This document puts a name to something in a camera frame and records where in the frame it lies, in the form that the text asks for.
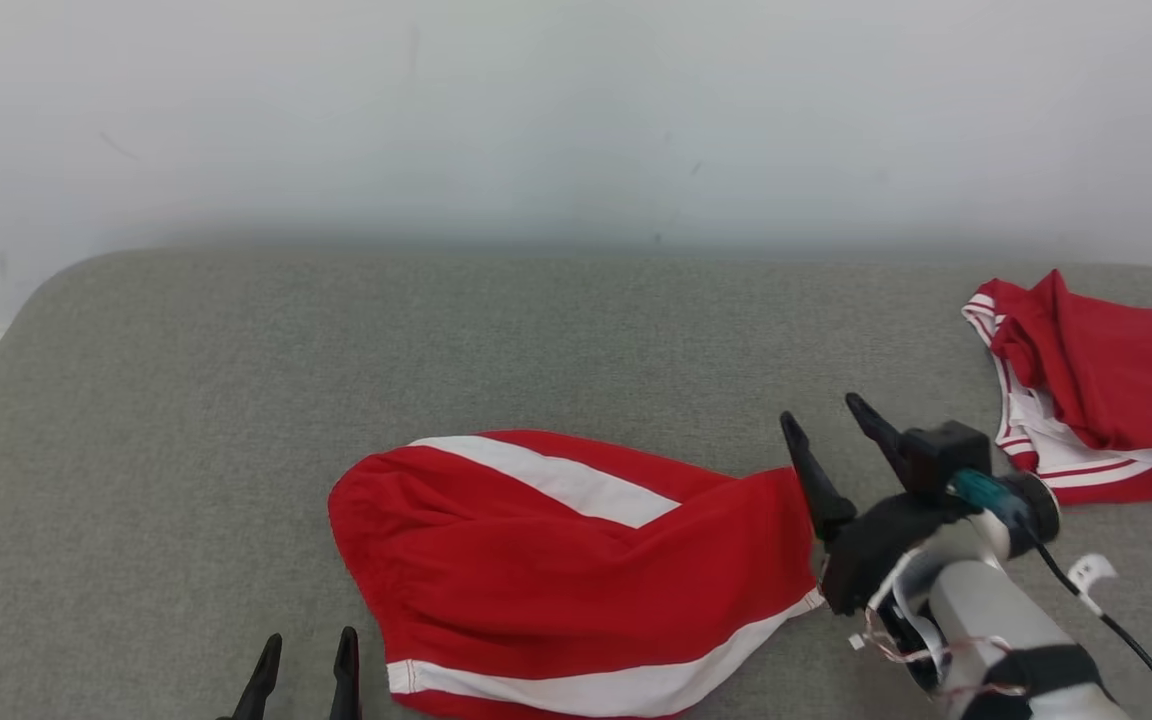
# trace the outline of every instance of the red cloth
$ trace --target red cloth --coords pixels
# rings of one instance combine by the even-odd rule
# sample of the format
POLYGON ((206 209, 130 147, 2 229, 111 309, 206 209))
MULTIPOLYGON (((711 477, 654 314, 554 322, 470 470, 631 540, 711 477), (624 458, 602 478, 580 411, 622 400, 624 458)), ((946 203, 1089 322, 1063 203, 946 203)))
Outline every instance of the red cloth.
POLYGON ((394 698, 435 715, 675 715, 823 602, 790 469, 515 430, 372 455, 328 511, 394 698))
POLYGON ((1152 500, 1152 309, 1075 295, 1053 270, 1032 290, 984 283, 964 314, 1000 361, 1016 464, 1062 502, 1152 500))

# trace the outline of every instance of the red garment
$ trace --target red garment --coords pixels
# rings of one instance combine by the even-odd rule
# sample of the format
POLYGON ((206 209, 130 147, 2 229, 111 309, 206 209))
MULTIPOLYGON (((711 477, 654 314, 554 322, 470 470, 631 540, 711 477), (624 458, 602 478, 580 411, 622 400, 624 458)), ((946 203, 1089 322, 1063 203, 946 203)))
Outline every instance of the red garment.
POLYGON ((1152 309, 988 281, 963 309, 996 356, 998 446, 1062 502, 1152 500, 1152 309))
POLYGON ((372 455, 328 511, 391 692, 434 715, 676 715, 823 602, 790 469, 513 430, 372 455))

